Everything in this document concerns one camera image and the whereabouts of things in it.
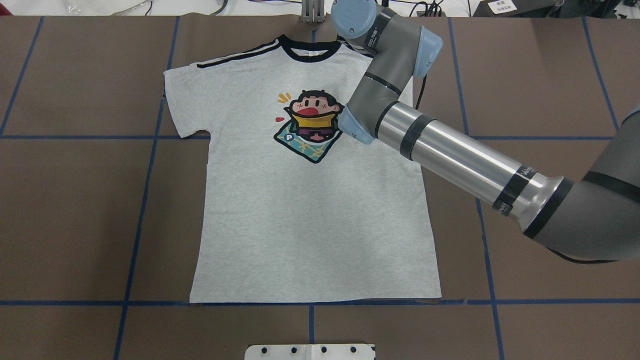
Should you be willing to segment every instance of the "label sticker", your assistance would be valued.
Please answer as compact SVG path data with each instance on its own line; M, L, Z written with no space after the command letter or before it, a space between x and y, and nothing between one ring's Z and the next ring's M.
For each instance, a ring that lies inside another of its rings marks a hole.
M518 10L512 0L498 0L489 3L489 7L494 14L507 13Z

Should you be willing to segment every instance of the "black collar trim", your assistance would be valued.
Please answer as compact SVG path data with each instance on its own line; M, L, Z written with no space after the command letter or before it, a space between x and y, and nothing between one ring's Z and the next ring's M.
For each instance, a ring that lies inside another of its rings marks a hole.
M335 54L338 49L340 49L340 42L331 41L331 42L300 42L294 41L285 35L280 35L278 37L278 43L282 46L282 49L289 55L290 58L296 61L300 61L303 63L315 63L323 60L327 60L333 54ZM300 49L306 51L324 51L320 55L315 56L303 56L296 54L293 49Z

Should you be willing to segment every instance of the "gray t-shirt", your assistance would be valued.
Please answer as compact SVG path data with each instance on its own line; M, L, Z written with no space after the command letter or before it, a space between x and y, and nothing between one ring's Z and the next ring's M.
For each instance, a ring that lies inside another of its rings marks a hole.
M190 302L440 297L420 166L337 127L369 62L280 36L164 73L180 136L211 134Z

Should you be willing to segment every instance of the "cartoon character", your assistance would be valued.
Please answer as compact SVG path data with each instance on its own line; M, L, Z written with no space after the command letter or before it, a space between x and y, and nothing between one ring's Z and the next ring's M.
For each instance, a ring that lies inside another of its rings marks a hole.
M291 99L280 94L281 100ZM284 110L290 120L273 138L313 163L319 163L342 133L338 128L338 114L344 106L324 90L302 90Z

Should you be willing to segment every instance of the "black tape band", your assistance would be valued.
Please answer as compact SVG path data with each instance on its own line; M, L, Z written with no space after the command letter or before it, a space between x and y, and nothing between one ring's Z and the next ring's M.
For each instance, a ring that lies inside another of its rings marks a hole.
M391 91L395 92L396 94L398 94L398 96L400 96L400 94L402 94L402 90L398 89L395 85L393 85L392 83L388 82L387 80L384 80L383 78L379 77L378 75L371 74L370 72L365 72L364 76L368 77L371 80L375 80L375 81L381 83L382 85L384 85L387 88L389 88L389 90L391 90Z
M513 209L513 203L536 173L537 171L532 167L521 165L518 171L511 176L511 179L509 179L509 182L504 186L491 207L500 214L508 216L511 209Z
M378 129L380 128L380 124L382 124L382 119L384 119L385 115L388 113L389 109L393 108L395 104L399 103L398 100L392 101L387 107L382 111L380 117L378 118L378 122L376 123L376 129L373 131L373 137L378 138Z
M595 171L589 171L584 175L582 181L588 181L592 184L602 186L608 190L611 190L618 195L624 196L627 199L635 202L640 202L640 188L636 185L629 184L626 181L622 181L613 176L601 174Z
M367 32L367 37L364 40L364 49L371 55L375 55L378 51L376 50L376 45L380 40L380 36L382 36L382 32L387 27L389 20L396 13L390 8L384 8L376 17L376 20L373 22L373 26Z
M424 128L434 120L435 119L432 116L422 114L412 122L400 143L400 155L409 160L413 160L411 159L411 152L413 151L415 142L418 141L420 134L422 134L422 130L424 130Z
M542 230L542 228L547 224L551 216L556 212L558 206L562 204L562 201L566 197L566 194L569 193L571 187L573 186L573 181L564 178L558 185L557 189L551 194L547 203L540 209L540 212L536 215L536 218L533 219L531 224L524 231L524 236L533 239L536 235Z

